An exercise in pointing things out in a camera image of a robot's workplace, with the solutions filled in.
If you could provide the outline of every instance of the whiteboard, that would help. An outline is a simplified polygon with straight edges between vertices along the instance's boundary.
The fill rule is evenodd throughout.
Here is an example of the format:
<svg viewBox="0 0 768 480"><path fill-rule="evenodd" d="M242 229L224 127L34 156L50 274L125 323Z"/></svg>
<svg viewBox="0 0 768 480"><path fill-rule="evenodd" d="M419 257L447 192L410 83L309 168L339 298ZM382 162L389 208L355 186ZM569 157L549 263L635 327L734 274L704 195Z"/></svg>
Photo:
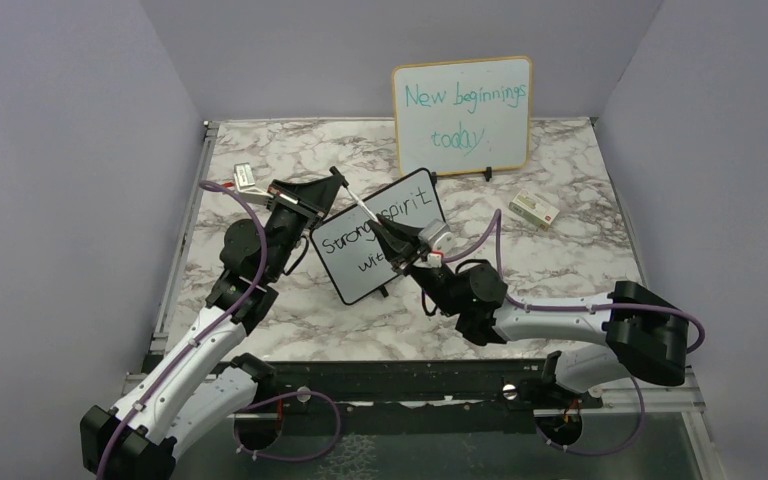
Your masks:
<svg viewBox="0 0 768 480"><path fill-rule="evenodd" d="M412 227L443 220L443 209L431 183L431 172L420 169L363 199L376 214ZM340 299L351 305L396 278L384 258L369 219L357 206L323 222L310 238Z"/></svg>
<svg viewBox="0 0 768 480"><path fill-rule="evenodd" d="M446 175L523 166L531 141L531 71L524 56L393 70L399 171Z"/></svg>

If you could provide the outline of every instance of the marble surface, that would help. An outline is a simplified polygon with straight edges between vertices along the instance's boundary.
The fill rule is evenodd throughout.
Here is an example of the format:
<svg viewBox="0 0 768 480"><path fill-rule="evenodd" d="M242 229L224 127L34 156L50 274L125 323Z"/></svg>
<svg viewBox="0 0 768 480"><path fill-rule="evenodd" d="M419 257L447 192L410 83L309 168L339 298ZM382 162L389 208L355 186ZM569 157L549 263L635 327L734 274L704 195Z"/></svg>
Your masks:
<svg viewBox="0 0 768 480"><path fill-rule="evenodd" d="M437 191L458 245L470 245L501 208L505 279L514 294L530 297L592 295L616 280L639 280L637 264L614 198L596 137L586 118L534 120L532 155L519 170L441 178ZM234 164L249 162L258 186L274 179L321 177L332 165L366 196L399 177L392 120L240 121L221 125L207 178L231 179ZM548 232L506 211L522 188L560 208ZM345 191L332 209L350 204ZM265 208L256 208L261 220ZM190 326L222 271L225 229L245 213L224 195L204 194L174 315L166 325L167 350ZM491 239L473 257L494 258ZM266 319L226 358L248 351L264 360L396 360L541 357L574 342L527 340L477 347L455 331L455 318L427 318L410 279L388 284L389 298L373 294L344 305L311 251L292 275L276 284L278 300Z"/></svg>

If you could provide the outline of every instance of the marker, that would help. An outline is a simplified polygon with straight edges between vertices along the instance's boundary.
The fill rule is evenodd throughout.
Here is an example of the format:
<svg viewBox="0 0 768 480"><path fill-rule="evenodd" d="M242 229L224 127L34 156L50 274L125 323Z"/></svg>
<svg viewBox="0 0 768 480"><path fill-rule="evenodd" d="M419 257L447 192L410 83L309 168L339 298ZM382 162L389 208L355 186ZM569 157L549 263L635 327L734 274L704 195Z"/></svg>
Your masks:
<svg viewBox="0 0 768 480"><path fill-rule="evenodd" d="M355 194L355 192L351 191L349 189L349 182L346 180L346 177L343 176L343 174L340 173L339 170L337 170L337 167L331 167L328 169L329 172L331 172L332 175L337 175L338 177L343 179L343 188L346 189L347 192L349 192L349 196L352 197L352 200L355 201L355 204L357 204L358 207L360 207L361 210L363 210L364 213L366 213L366 216L369 217L370 220L372 220L375 223L378 223L378 217L375 216L374 213L372 213L372 210L369 209L369 207L366 206L365 203L363 203L363 200L361 200L360 197Z"/></svg>

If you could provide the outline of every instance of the purple-gray wall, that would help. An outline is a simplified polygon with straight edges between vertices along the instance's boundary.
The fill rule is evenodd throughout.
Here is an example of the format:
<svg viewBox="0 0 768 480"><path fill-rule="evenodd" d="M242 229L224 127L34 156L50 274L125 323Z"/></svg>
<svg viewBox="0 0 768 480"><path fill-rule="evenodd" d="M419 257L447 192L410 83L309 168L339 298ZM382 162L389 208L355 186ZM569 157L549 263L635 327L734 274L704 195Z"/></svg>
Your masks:
<svg viewBox="0 0 768 480"><path fill-rule="evenodd" d="M390 73L534 61L537 116L599 115L661 0L141 0L208 119L390 116Z"/></svg>
<svg viewBox="0 0 768 480"><path fill-rule="evenodd" d="M768 1L665 0L597 125L729 478L768 478Z"/></svg>
<svg viewBox="0 0 768 480"><path fill-rule="evenodd" d="M0 478L89 477L139 365L203 130L135 0L0 1Z"/></svg>

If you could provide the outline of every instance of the small box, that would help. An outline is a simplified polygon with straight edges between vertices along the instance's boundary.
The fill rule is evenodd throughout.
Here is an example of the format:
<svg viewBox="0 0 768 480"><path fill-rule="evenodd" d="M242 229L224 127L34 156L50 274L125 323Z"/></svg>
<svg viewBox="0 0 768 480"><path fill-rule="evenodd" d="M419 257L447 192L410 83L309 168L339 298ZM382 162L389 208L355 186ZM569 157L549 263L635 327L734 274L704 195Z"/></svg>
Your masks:
<svg viewBox="0 0 768 480"><path fill-rule="evenodd" d="M529 223L537 225L541 230L548 230L560 212L545 199L526 190L520 190L508 204L508 208Z"/></svg>
<svg viewBox="0 0 768 480"><path fill-rule="evenodd" d="M251 165L248 163L238 163L234 165L234 186L238 193L243 193L246 189L254 186L254 173L251 171Z"/></svg>

